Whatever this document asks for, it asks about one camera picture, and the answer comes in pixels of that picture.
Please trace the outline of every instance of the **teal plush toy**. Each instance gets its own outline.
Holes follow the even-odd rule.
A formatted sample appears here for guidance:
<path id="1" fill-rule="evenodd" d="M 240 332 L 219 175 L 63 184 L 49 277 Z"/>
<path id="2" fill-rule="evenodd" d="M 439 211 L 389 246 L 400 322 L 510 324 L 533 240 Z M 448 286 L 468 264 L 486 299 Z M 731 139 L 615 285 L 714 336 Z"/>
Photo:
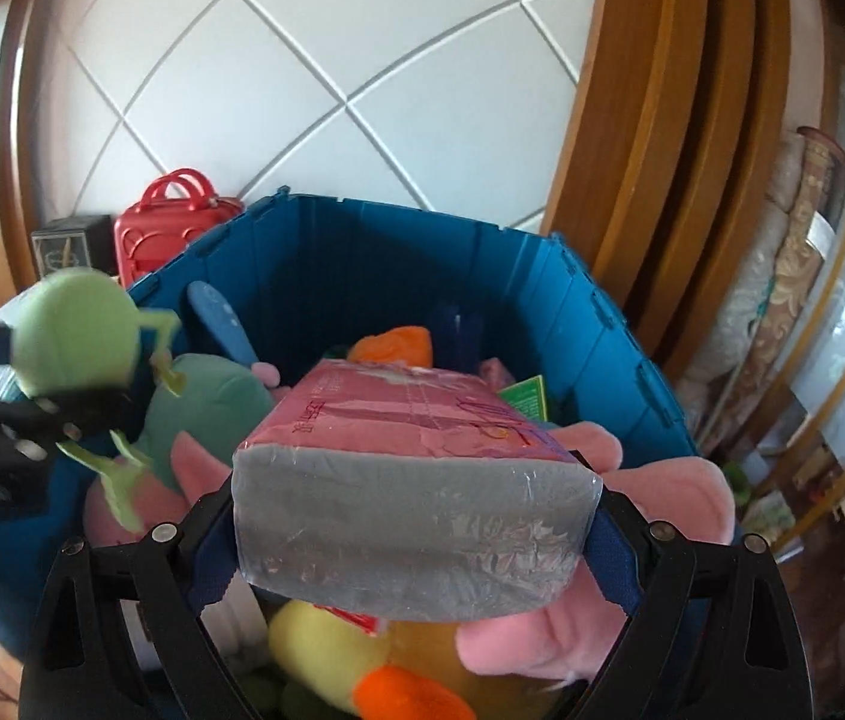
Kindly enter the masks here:
<path id="1" fill-rule="evenodd" d="M 130 531 L 136 530 L 139 521 L 133 509 L 136 485 L 147 472 L 152 471 L 174 493 L 181 492 L 171 459 L 180 433 L 188 433 L 209 454 L 232 467 L 236 447 L 275 405 L 266 385 L 277 385 L 278 374 L 265 362 L 250 369 L 223 357 L 184 354 L 172 362 L 172 370 L 184 378 L 186 387 L 174 395 L 165 384 L 157 386 L 136 443 L 131 445 L 121 433 L 112 433 L 124 463 L 94 455 L 73 442 L 61 445 L 69 457 L 99 473 L 109 509 Z"/>
<path id="2" fill-rule="evenodd" d="M 13 328 L 11 364 L 30 397 L 73 389 L 128 386 L 142 346 L 139 331 L 155 330 L 150 363 L 176 394 L 184 379 L 171 369 L 179 317 L 139 309 L 107 274 L 90 268 L 56 271 L 32 287 Z"/>

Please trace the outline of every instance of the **red suitcase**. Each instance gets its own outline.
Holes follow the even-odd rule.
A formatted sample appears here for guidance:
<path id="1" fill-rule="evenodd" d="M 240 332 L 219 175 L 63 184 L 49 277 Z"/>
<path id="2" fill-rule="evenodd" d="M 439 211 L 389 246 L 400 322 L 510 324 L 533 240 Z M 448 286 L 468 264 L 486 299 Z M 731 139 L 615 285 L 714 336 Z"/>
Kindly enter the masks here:
<path id="1" fill-rule="evenodd" d="M 170 197 L 171 186 L 184 197 Z M 142 199 L 116 220 L 119 279 L 130 288 L 165 265 L 210 227 L 245 210 L 234 197 L 219 197 L 209 179 L 192 167 L 180 167 L 150 184 Z"/>

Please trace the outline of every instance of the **blue plastic bin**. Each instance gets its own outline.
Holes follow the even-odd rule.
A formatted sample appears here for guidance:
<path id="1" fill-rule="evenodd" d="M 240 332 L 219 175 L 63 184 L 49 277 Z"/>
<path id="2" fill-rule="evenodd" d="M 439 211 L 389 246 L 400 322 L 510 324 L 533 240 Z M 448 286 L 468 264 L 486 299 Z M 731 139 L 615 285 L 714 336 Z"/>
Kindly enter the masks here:
<path id="1" fill-rule="evenodd" d="M 215 351 L 185 300 L 196 279 L 225 295 L 259 359 L 289 383 L 330 346 L 425 324 L 448 302 L 483 316 L 483 357 L 498 357 L 516 379 L 543 374 L 559 422 L 588 419 L 619 437 L 624 466 L 696 453 L 655 365 L 558 236 L 282 190 L 130 290 L 140 306 L 179 313 L 176 354 Z M 147 365 L 137 386 L 152 389 Z M 13 653 L 25 647 L 56 549 L 80 528 L 91 479 L 59 459 L 50 511 L 0 523 L 0 640 Z"/>

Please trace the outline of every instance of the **green plush leg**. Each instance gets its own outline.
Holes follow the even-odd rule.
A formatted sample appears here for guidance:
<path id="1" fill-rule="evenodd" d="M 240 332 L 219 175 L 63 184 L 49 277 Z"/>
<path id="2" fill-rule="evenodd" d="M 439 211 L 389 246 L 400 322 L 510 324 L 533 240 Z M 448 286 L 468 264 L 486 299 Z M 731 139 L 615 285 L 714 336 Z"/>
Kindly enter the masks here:
<path id="1" fill-rule="evenodd" d="M 139 464 L 136 459 L 127 455 L 128 462 L 122 466 L 114 463 L 110 458 L 94 455 L 75 442 L 62 442 L 59 444 L 59 449 L 77 463 L 82 463 L 99 474 L 103 482 L 106 503 L 109 504 L 109 512 L 112 512 L 112 517 L 115 517 L 116 522 L 130 533 L 139 533 L 139 535 L 145 533 L 142 519 L 133 508 L 133 490 L 146 472 L 145 464 Z"/>
<path id="2" fill-rule="evenodd" d="M 170 350 L 173 338 L 182 323 L 175 311 L 157 308 L 139 309 L 139 324 L 155 330 L 155 351 L 149 362 L 155 369 L 157 379 L 165 384 L 166 389 L 179 395 L 185 389 L 185 374 L 173 370 L 173 354 Z"/>

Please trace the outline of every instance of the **orange plush beak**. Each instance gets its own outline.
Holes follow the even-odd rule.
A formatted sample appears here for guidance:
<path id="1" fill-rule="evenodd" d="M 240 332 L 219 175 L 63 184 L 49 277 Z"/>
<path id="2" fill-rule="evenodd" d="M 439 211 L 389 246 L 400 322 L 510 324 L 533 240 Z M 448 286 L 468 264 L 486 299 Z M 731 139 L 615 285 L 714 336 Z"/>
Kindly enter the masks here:
<path id="1" fill-rule="evenodd" d="M 363 677 L 352 700 L 363 720 L 476 720 L 469 704 L 451 690 L 398 666 Z"/>

